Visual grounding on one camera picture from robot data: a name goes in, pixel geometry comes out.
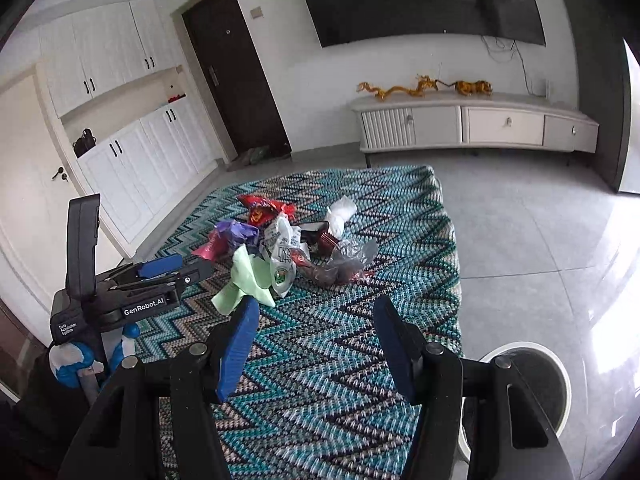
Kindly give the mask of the left blue white gloved hand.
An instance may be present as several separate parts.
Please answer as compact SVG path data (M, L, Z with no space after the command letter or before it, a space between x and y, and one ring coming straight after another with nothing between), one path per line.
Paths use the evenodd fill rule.
M93 399L100 391L98 375L110 374L122 360L134 356L139 336L137 323L128 323L102 334L104 359L97 358L96 352L83 342L52 346L49 350L50 370L60 384L71 389L81 388L88 399Z

